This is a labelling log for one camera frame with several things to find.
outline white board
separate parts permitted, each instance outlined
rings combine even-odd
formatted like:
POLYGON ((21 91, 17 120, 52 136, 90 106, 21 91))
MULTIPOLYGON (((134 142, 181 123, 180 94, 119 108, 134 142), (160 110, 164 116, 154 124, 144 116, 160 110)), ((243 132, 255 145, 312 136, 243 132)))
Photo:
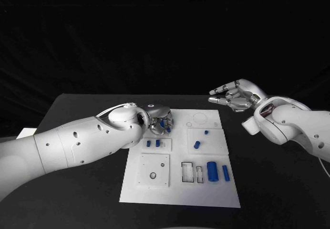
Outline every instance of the white board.
POLYGON ((171 114, 174 120, 171 132, 157 136, 147 131, 144 139, 129 148, 119 202, 240 208, 217 111, 171 109, 171 114), (196 138, 200 138, 197 151, 193 148, 196 138), (164 151, 145 150, 145 139, 171 139, 171 150, 167 144, 164 151), (164 187, 138 185, 142 154, 168 155, 168 183, 164 187), (207 179, 209 161, 216 162, 217 182, 210 182, 207 179), (181 182, 183 162, 193 163, 194 182, 181 182), (227 182, 222 165, 227 168, 230 177, 227 182), (203 177, 203 183, 197 183, 196 167, 201 167, 198 176, 203 177))

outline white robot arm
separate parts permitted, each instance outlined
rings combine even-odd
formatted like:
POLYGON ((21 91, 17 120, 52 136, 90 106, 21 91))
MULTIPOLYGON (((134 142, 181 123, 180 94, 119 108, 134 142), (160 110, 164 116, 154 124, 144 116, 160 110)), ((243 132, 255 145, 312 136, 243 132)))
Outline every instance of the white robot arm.
POLYGON ((209 102, 227 105, 235 112, 255 109, 253 116, 242 123, 249 134, 260 132, 278 145, 292 140, 311 155, 330 162, 330 112, 311 111, 289 98, 266 96, 245 79, 217 87, 210 95, 226 90, 226 98, 210 97, 209 102))
POLYGON ((96 116, 0 144, 0 200, 28 180, 54 170, 93 162, 137 145, 150 131, 173 127, 170 108, 121 104, 96 116))

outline robotic hand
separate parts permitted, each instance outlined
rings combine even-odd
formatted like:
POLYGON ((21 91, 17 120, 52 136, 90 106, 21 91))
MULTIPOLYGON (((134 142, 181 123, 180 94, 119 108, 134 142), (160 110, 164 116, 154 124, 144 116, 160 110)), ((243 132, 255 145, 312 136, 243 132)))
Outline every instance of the robotic hand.
POLYGON ((0 143, 0 201, 28 180, 135 146, 147 129, 161 135, 171 127, 167 106, 126 103, 40 134, 0 143))
POLYGON ((209 102, 227 105, 233 112, 242 112, 249 107, 255 110, 253 116, 242 123, 249 134, 260 132, 278 145, 292 140, 311 155, 330 162, 328 111, 311 111, 298 101, 268 96, 245 79, 217 87, 210 95, 224 91, 224 98, 210 97, 209 102))

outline blue object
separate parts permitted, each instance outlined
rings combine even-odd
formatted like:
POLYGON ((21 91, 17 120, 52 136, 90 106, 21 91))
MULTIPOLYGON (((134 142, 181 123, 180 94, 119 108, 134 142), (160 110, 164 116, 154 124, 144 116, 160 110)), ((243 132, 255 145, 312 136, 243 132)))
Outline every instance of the blue object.
POLYGON ((160 126, 164 127, 164 120, 160 121, 160 126))
POLYGON ((209 176, 209 181, 214 182, 219 180, 216 163, 213 161, 207 162, 207 176, 209 176))
POLYGON ((198 148, 198 145, 200 145, 200 142, 198 142, 198 141, 196 141, 196 143, 194 143, 194 149, 197 149, 197 148, 198 148))
POLYGON ((224 180, 229 181, 229 173, 227 173, 227 169, 226 166, 222 166, 222 170, 223 170, 223 175, 224 175, 224 180))

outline table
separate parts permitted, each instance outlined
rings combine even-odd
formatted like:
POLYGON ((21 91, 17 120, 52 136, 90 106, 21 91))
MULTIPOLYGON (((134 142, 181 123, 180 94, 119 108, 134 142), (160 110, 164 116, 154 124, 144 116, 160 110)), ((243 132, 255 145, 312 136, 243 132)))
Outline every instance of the table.
POLYGON ((0 202, 0 228, 324 228, 330 226, 330 179, 301 146, 271 143, 240 126, 236 114, 206 95, 62 94, 36 133, 125 103, 175 109, 217 109, 224 130, 240 209, 119 203, 128 150, 27 182, 0 202))

